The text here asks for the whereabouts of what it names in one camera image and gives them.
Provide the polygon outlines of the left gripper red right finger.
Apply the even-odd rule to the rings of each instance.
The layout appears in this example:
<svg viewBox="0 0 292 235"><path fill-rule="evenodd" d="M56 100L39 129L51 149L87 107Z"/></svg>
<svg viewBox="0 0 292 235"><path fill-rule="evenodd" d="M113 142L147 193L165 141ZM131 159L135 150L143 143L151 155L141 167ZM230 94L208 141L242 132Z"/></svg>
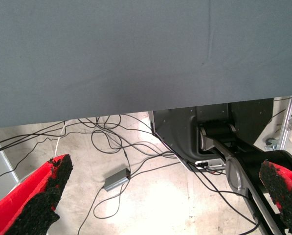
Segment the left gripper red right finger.
<svg viewBox="0 0 292 235"><path fill-rule="evenodd" d="M292 234L292 171L273 162L264 161L259 178L277 206L281 221Z"/></svg>

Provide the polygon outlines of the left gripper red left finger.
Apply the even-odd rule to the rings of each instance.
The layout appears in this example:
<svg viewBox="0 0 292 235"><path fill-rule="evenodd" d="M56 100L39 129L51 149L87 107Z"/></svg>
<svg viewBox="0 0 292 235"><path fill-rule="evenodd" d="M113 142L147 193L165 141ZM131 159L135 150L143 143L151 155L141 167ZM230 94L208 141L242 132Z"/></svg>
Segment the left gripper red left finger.
<svg viewBox="0 0 292 235"><path fill-rule="evenodd" d="M45 235L72 170L69 154L54 157L2 198L0 235Z"/></svg>

